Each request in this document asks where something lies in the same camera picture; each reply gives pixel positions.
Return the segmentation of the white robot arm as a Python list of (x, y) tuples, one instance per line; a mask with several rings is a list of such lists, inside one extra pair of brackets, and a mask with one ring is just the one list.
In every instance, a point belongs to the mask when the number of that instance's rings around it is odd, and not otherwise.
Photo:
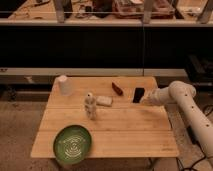
[(195, 95), (194, 86), (182, 81), (173, 81), (168, 87), (148, 91), (145, 99), (155, 106), (175, 102), (184, 112), (206, 156), (211, 158), (213, 157), (213, 123), (195, 103)]

